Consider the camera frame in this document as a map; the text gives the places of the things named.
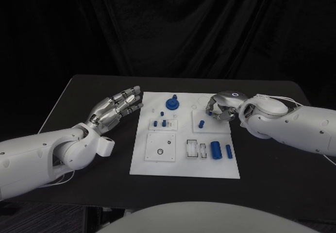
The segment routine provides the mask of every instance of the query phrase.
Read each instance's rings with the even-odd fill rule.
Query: black curtain
[[[330,0],[2,1],[0,139],[37,132],[75,74],[292,80],[333,108],[334,15]]]

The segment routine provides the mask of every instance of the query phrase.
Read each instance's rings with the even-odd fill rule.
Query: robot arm
[[[14,197],[67,172],[82,169],[95,154],[109,156],[113,141],[101,137],[126,114],[142,107],[139,87],[105,98],[93,107],[88,120],[70,129],[40,133],[0,143],[0,200]],[[62,164],[51,165],[51,155]]]
[[[222,114],[213,118],[229,121],[238,113],[240,126],[258,138],[274,138],[304,151],[336,156],[336,111],[308,106],[289,111],[274,98],[292,101],[259,94],[248,99],[239,92],[223,91],[212,96],[206,113],[216,103]]]

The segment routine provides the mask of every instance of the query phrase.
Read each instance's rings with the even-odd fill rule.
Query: table
[[[141,91],[217,93],[235,90],[246,96],[266,94],[308,100],[288,81],[246,81],[75,75],[54,105],[41,133],[70,128],[86,120],[105,98],[139,85]],[[47,203],[142,209],[178,201],[213,201],[242,205],[285,218],[336,220],[336,167],[317,154],[275,140],[253,137],[230,122],[240,179],[129,175],[139,112],[121,119],[105,134],[115,141],[109,157],[96,155],[73,179],[8,199]]]

